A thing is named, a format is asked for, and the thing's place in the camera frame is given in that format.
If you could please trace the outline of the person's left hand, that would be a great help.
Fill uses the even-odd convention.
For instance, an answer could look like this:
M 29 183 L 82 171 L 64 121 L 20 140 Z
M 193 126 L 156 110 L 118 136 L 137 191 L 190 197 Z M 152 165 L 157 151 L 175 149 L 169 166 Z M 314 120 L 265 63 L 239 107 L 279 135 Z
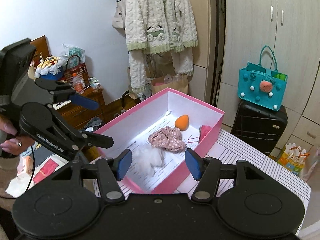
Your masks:
M 14 156 L 18 156 L 29 147 L 33 146 L 34 140 L 27 135 L 17 136 L 17 130 L 12 122 L 5 116 L 1 115 L 1 131 L 12 135 L 13 137 L 1 143 L 1 149 Z

